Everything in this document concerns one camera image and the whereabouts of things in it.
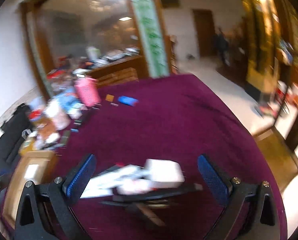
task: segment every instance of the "wooden door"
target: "wooden door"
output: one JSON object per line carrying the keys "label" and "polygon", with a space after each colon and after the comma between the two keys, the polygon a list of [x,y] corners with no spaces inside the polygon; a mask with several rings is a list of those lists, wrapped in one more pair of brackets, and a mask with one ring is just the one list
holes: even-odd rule
{"label": "wooden door", "polygon": [[214,22],[212,11],[210,10],[193,10],[194,22],[199,44],[200,57],[212,56],[216,54],[214,47]]}

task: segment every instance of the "person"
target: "person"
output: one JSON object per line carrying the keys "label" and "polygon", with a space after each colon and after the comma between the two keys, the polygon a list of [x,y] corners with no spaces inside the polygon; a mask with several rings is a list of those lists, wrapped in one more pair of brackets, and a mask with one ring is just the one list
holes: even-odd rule
{"label": "person", "polygon": [[216,43],[216,49],[219,52],[221,61],[223,62],[224,65],[226,65],[225,55],[228,52],[229,43],[225,39],[222,29],[220,27],[218,27],[215,43]]}

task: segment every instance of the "metal bolt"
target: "metal bolt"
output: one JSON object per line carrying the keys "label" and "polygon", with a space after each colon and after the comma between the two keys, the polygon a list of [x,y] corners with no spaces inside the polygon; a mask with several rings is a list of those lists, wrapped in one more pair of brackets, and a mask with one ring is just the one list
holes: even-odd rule
{"label": "metal bolt", "polygon": [[60,182],[62,182],[62,177],[56,177],[54,182],[55,184],[59,184]]}
{"label": "metal bolt", "polygon": [[25,185],[26,187],[30,187],[32,185],[32,181],[27,181]]}
{"label": "metal bolt", "polygon": [[262,182],[262,185],[265,187],[270,187],[270,183],[267,182],[266,180],[264,182]]}
{"label": "metal bolt", "polygon": [[238,177],[234,177],[234,178],[232,179],[232,181],[233,181],[233,183],[235,183],[235,184],[240,184],[240,183],[241,183],[241,180],[240,180]]}

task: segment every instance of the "purple tablecloth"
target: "purple tablecloth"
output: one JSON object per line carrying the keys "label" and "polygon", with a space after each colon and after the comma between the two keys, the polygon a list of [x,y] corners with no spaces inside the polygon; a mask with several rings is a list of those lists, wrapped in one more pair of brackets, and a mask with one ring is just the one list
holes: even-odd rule
{"label": "purple tablecloth", "polygon": [[[167,224],[164,232],[152,232],[120,207],[99,204],[107,198],[81,199],[74,211],[93,239],[203,239],[221,212],[198,169],[197,157],[205,153],[230,176],[245,182],[268,180],[279,212],[281,239],[287,238],[282,198],[275,179],[252,136],[227,106],[198,78],[179,75],[129,82],[99,90],[134,97],[135,107],[112,106],[103,101],[79,133],[71,133],[55,171],[63,176],[88,153],[97,157],[96,172],[114,163],[143,166],[147,158],[180,163],[188,182],[204,190],[177,198],[178,206],[156,212]],[[230,235],[233,239],[244,218]]]}

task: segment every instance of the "glass window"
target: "glass window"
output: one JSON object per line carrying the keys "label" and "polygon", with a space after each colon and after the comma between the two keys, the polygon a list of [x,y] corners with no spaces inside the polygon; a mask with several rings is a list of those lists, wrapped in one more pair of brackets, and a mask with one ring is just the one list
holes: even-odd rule
{"label": "glass window", "polygon": [[135,22],[127,0],[47,0],[42,5],[54,62],[71,56],[107,65],[139,53]]}

